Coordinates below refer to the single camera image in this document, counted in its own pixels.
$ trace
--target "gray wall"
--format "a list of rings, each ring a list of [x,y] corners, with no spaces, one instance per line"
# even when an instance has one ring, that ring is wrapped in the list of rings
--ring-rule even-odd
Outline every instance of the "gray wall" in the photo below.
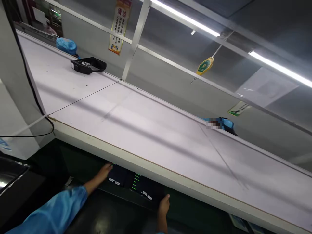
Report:
[[[61,4],[110,28],[115,1],[62,0]],[[133,1],[126,37],[132,39],[142,3]],[[109,34],[62,12],[64,36],[74,40],[81,57],[95,56],[107,62],[107,72],[122,76],[130,45],[123,44],[121,55],[108,50]],[[151,9],[140,44],[195,71],[200,62],[210,57],[218,45],[208,38]],[[235,91],[260,67],[251,61],[222,48],[205,77]],[[198,117],[227,117],[235,123],[239,137],[266,149],[282,158],[312,152],[312,137],[255,108],[233,117],[227,111],[238,100],[222,91],[195,80],[169,64],[137,50],[127,82]]]

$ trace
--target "blue sleeve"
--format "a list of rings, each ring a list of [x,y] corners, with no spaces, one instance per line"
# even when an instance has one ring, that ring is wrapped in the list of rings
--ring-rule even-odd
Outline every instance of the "blue sleeve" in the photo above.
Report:
[[[62,234],[88,197],[84,186],[58,193],[6,234]]]

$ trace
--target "poster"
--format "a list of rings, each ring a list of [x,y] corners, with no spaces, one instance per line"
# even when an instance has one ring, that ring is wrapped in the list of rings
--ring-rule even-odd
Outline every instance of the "poster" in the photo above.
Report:
[[[238,104],[236,104],[235,106],[233,106],[229,111],[228,113],[231,114],[231,115],[234,115],[235,117],[237,116],[240,116],[241,113],[243,113],[243,111],[249,109],[250,106],[243,102],[243,101],[240,101]]]
[[[126,32],[127,23],[130,15],[132,0],[117,0],[113,25],[111,29],[119,35]],[[120,55],[123,40],[114,35],[110,36],[109,50]]]

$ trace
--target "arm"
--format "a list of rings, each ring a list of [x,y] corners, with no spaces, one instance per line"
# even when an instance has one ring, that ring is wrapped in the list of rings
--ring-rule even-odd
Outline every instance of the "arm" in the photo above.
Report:
[[[157,233],[168,234],[166,215],[169,210],[169,197],[167,194],[160,202],[157,214]]]
[[[111,163],[105,164],[92,180],[84,184],[88,196],[107,178],[112,168],[113,166]]]
[[[87,197],[106,179],[111,169],[111,163],[107,163],[84,186],[56,194],[46,204],[31,213],[21,225],[7,234],[64,233]]]

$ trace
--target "black cable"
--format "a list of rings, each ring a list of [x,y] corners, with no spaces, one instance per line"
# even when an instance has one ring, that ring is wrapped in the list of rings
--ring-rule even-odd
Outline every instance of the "black cable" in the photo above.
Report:
[[[20,45],[19,38],[18,38],[17,33],[16,33],[16,30],[15,30],[15,28],[14,28],[13,20],[12,20],[12,17],[11,17],[11,15],[10,15],[10,11],[9,11],[8,5],[6,4],[6,1],[5,1],[5,0],[2,0],[2,3],[3,3],[3,6],[4,6],[4,10],[5,10],[5,12],[6,12],[7,19],[8,19],[8,21],[9,21],[10,26],[11,26],[12,32],[13,32],[13,34],[14,34],[14,37],[15,37],[17,46],[19,47],[19,51],[20,51],[20,53],[21,53],[21,55],[22,55],[22,59],[23,59],[23,64],[24,64],[24,68],[25,68],[26,77],[27,77],[28,83],[29,83],[29,85],[30,85],[30,88],[31,88],[31,90],[32,90],[33,97],[34,97],[35,102],[36,102],[36,104],[37,104],[37,106],[38,106],[38,108],[39,108],[40,113],[41,113],[42,115],[45,115],[44,112],[43,112],[43,110],[42,110],[42,108],[41,108],[41,106],[40,106],[40,104],[39,104],[39,101],[38,101],[37,96],[36,96],[35,89],[34,89],[34,87],[33,87],[32,81],[31,81],[31,79],[30,79],[30,77],[29,77],[29,74],[28,74],[28,71],[27,71],[27,66],[26,66],[26,60],[25,60],[24,55],[23,55],[23,53],[22,53],[22,47],[21,47],[21,45]],[[3,138],[3,137],[38,137],[38,136],[41,137],[41,136],[48,135],[48,134],[50,134],[50,133],[52,133],[52,132],[54,131],[54,124],[51,122],[51,120],[49,120],[48,117],[45,117],[45,119],[46,119],[47,121],[49,121],[49,123],[52,125],[52,130],[51,130],[51,132],[49,132],[49,133],[41,134],[41,135],[35,135],[35,136],[0,136],[0,137],[1,137],[1,138]]]
[[[54,131],[54,124],[52,123],[52,121],[51,120],[49,120],[49,118],[46,118],[49,122],[50,122],[50,124],[52,125],[52,130],[51,130],[51,132],[49,132],[49,133],[46,133],[46,134],[41,134],[41,135],[35,135],[35,136],[0,136],[0,138],[4,138],[4,137],[38,137],[38,136],[45,136],[45,135],[48,135],[48,134],[50,134],[50,133],[52,133],[53,131]]]

